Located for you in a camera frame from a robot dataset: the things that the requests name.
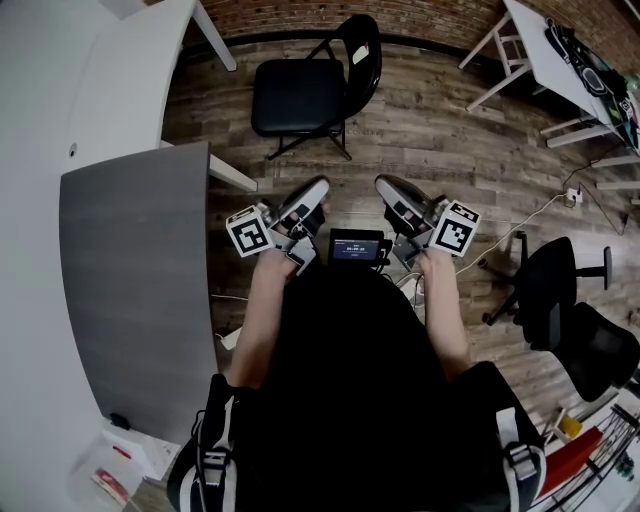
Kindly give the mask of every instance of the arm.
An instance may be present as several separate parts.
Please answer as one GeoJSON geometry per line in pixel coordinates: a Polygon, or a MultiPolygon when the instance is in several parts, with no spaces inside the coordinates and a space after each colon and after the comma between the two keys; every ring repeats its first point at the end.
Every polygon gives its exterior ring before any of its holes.
{"type": "Polygon", "coordinates": [[[282,251],[260,253],[244,324],[225,375],[231,386],[258,389],[262,385],[280,332],[284,286],[295,268],[282,251]]]}
{"type": "Polygon", "coordinates": [[[471,368],[469,343],[460,315],[460,296],[451,255],[427,249],[418,260],[424,274],[425,324],[447,380],[471,368]]]}

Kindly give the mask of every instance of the table leg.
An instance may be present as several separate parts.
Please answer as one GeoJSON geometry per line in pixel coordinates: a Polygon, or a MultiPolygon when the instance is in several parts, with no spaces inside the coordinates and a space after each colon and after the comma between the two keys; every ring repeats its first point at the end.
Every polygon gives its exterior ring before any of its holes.
{"type": "Polygon", "coordinates": [[[482,38],[482,41],[480,41],[476,47],[471,50],[471,53],[469,53],[469,55],[467,55],[465,57],[465,59],[460,63],[460,65],[458,66],[460,69],[462,69],[463,67],[465,67],[469,61],[471,59],[473,59],[473,57],[475,57],[475,55],[482,50],[482,48],[484,48],[484,46],[489,42],[489,39],[491,39],[493,37],[493,34],[497,34],[498,30],[500,30],[502,27],[505,26],[505,24],[511,19],[511,15],[509,13],[505,14],[502,19],[496,24],[495,27],[493,27],[489,32],[487,32],[487,35],[484,36],[482,38]]]}
{"type": "Polygon", "coordinates": [[[608,167],[610,165],[623,165],[623,164],[640,164],[640,156],[618,156],[615,158],[605,158],[603,160],[594,160],[591,162],[591,167],[608,167]]]}
{"type": "Polygon", "coordinates": [[[540,130],[540,135],[546,135],[547,133],[555,132],[556,130],[562,130],[563,128],[573,126],[574,124],[582,123],[583,121],[590,121],[591,119],[593,119],[593,116],[590,116],[590,115],[576,117],[575,119],[571,119],[570,121],[565,121],[564,123],[560,123],[555,126],[550,126],[549,128],[545,128],[544,130],[540,130]]]}
{"type": "Polygon", "coordinates": [[[474,108],[476,108],[478,105],[480,105],[480,103],[482,103],[484,100],[486,100],[487,98],[493,96],[495,93],[497,93],[500,89],[502,89],[503,87],[505,87],[506,85],[509,85],[511,82],[513,82],[516,78],[521,77],[522,75],[524,75],[527,71],[531,70],[531,63],[527,62],[525,65],[520,66],[518,69],[516,69],[513,73],[511,73],[508,77],[506,77],[502,82],[500,82],[497,85],[494,85],[491,89],[489,89],[487,92],[485,92],[482,96],[480,96],[476,101],[474,101],[473,103],[469,103],[469,105],[467,106],[467,110],[470,112],[471,110],[473,110],[474,108]]]}
{"type": "Polygon", "coordinates": [[[598,190],[637,190],[640,188],[640,181],[598,181],[596,188],[598,190]]]}
{"type": "Polygon", "coordinates": [[[605,125],[593,126],[591,128],[585,128],[584,130],[578,130],[577,132],[567,133],[566,135],[560,135],[560,137],[554,137],[547,140],[547,147],[557,148],[559,146],[565,146],[566,144],[573,144],[581,140],[591,139],[593,137],[600,137],[611,133],[609,127],[605,125]]]}
{"type": "Polygon", "coordinates": [[[193,10],[193,19],[202,30],[204,36],[209,40],[211,46],[220,57],[220,60],[224,64],[224,67],[227,68],[227,71],[235,71],[238,68],[235,59],[231,56],[229,52],[229,48],[224,44],[222,37],[218,33],[218,30],[214,26],[211,18],[207,14],[207,11],[204,9],[200,0],[196,1],[196,6],[193,10]]]}
{"type": "MultiPolygon", "coordinates": [[[[160,141],[161,148],[169,148],[171,146],[173,146],[173,144],[170,142],[160,141]]],[[[256,192],[258,190],[258,183],[255,180],[245,176],[237,169],[231,167],[227,162],[211,154],[209,154],[209,174],[214,178],[218,178],[225,183],[229,183],[229,185],[238,187],[241,190],[246,190],[247,192],[256,192]]]]}
{"type": "Polygon", "coordinates": [[[497,30],[493,31],[493,40],[496,43],[496,47],[498,48],[498,55],[500,55],[500,60],[502,61],[502,67],[504,68],[504,75],[511,75],[511,66],[509,65],[509,59],[507,58],[507,52],[502,46],[502,41],[500,40],[500,34],[497,30]]]}

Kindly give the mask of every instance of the white desk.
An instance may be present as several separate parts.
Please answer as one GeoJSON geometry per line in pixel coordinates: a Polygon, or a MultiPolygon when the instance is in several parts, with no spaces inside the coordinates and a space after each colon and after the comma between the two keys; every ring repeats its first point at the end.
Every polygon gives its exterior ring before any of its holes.
{"type": "Polygon", "coordinates": [[[467,106],[473,110],[490,96],[493,96],[507,84],[528,71],[542,88],[550,89],[563,98],[574,103],[593,117],[602,114],[601,109],[594,106],[591,95],[587,92],[582,81],[573,67],[567,65],[547,41],[544,31],[547,28],[545,18],[515,0],[504,0],[507,13],[498,24],[478,43],[458,66],[464,68],[467,63],[489,42],[494,39],[498,53],[505,69],[505,79],[491,88],[476,101],[467,106]],[[500,36],[499,31],[509,21],[513,21],[518,31],[517,36],[500,36]],[[519,53],[517,42],[521,42],[526,55],[519,53]],[[517,59],[509,59],[506,55],[505,43],[512,43],[517,52],[517,59]]]}
{"type": "MultiPolygon", "coordinates": [[[[93,45],[68,125],[68,170],[149,151],[161,141],[164,110],[191,17],[229,71],[236,63],[197,0],[164,0],[114,22],[93,45]]],[[[257,183],[212,155],[211,174],[243,190],[257,183]]]]}
{"type": "MultiPolygon", "coordinates": [[[[597,119],[601,123],[590,128],[550,138],[547,140],[548,147],[555,148],[564,146],[566,144],[572,144],[574,142],[607,135],[609,133],[613,133],[617,137],[620,137],[615,128],[615,123],[612,122],[602,101],[599,98],[592,96],[589,91],[587,91],[582,80],[573,69],[573,66],[567,64],[554,50],[549,41],[547,41],[547,38],[544,35],[544,32],[547,29],[545,18],[515,0],[504,0],[504,4],[507,7],[507,13],[496,24],[496,26],[489,31],[482,41],[478,43],[469,55],[467,55],[458,67],[460,69],[464,68],[489,42],[489,40],[493,39],[498,47],[498,53],[506,76],[504,80],[489,89],[477,100],[470,103],[467,106],[467,110],[473,110],[506,85],[531,71],[536,82],[540,85],[534,94],[545,89],[549,89],[570,101],[586,113],[584,116],[545,128],[540,131],[541,134],[546,135],[556,130],[567,128],[587,120],[597,119]],[[516,30],[518,31],[518,35],[500,36],[500,30],[509,21],[513,21],[516,30]],[[521,55],[517,45],[518,42],[522,43],[526,55],[521,55]],[[509,59],[507,57],[507,52],[505,50],[506,44],[514,45],[513,48],[516,52],[517,58],[509,59]]],[[[638,112],[637,104],[633,98],[632,103],[634,103],[634,108],[636,109],[636,112],[638,112]]],[[[601,167],[605,165],[640,163],[640,156],[637,155],[640,155],[640,153],[636,150],[636,155],[600,160],[598,162],[594,162],[593,166],[601,167]]],[[[603,184],[603,186],[613,188],[612,184],[603,184]]]]}

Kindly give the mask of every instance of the wall baseboard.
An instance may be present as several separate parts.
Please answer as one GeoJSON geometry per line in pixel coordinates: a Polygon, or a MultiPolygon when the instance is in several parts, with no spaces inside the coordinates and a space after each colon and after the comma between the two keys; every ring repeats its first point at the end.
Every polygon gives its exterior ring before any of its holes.
{"type": "MultiPolygon", "coordinates": [[[[334,34],[333,30],[287,30],[279,32],[264,32],[261,34],[251,34],[246,36],[229,37],[224,40],[225,44],[229,47],[240,46],[245,44],[257,44],[267,43],[273,41],[291,41],[294,39],[327,39],[334,34]]],[[[457,57],[460,60],[464,59],[469,50],[463,50],[450,46],[448,44],[436,43],[434,41],[428,41],[426,39],[420,39],[417,37],[408,37],[395,34],[380,34],[380,40],[386,44],[397,44],[401,46],[410,46],[412,48],[420,48],[421,50],[429,50],[436,53],[442,53],[457,57]]],[[[191,60],[192,58],[206,58],[207,54],[213,53],[211,45],[206,42],[198,43],[192,46],[187,46],[182,50],[181,57],[191,60]]],[[[476,55],[473,61],[483,66],[499,66],[501,68],[500,61],[485,57],[484,55],[476,55]]]]}

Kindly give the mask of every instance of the hand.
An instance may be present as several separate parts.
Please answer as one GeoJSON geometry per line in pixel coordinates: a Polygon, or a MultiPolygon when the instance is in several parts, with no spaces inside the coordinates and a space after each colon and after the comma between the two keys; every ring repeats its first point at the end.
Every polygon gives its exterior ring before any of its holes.
{"type": "Polygon", "coordinates": [[[293,277],[297,268],[298,266],[287,258],[284,252],[278,249],[267,249],[258,256],[254,276],[262,281],[285,284],[293,277]]]}
{"type": "Polygon", "coordinates": [[[432,279],[436,274],[455,276],[456,273],[451,254],[433,247],[428,247],[420,253],[418,265],[427,280],[432,279]]]}

